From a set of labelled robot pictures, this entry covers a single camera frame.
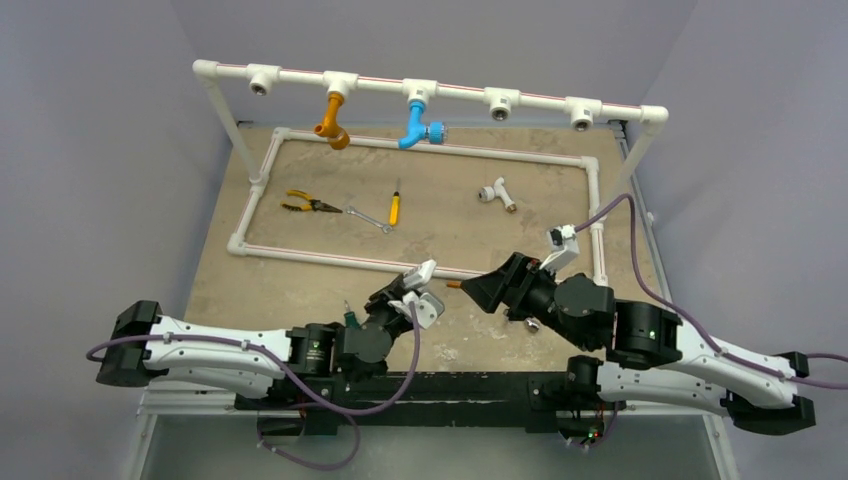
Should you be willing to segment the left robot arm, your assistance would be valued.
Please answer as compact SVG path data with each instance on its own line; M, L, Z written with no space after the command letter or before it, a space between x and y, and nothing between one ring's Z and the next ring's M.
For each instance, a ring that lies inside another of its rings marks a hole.
M156 379L227 389L284 409L309 379L368 380L387 371L387 357L404 333L430 327L443 303L415 275L400 275L372 294L364 322L309 323L277 330L238 330L191 324L140 300L114 323L110 339L88 353L98 383L140 388Z

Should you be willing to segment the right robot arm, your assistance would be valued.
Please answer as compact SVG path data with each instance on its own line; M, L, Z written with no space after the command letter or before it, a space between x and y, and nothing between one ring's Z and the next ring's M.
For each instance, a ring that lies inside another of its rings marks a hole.
M684 406L768 436L816 423L813 401L792 382L809 373L799 352L765 355L708 343L667 309L620 300L583 273L558 281L540 260L518 252L459 287L484 312L505 306L509 319L536 320L579 349L562 378L530 386L543 402L568 410L630 400Z

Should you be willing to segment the white remote control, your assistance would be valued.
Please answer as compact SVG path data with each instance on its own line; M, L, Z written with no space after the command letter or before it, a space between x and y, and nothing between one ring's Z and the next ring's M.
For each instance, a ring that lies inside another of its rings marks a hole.
M444 303L429 292L407 292L400 300L390 300L388 304L410 324L413 319L421 329L428 329L444 313Z

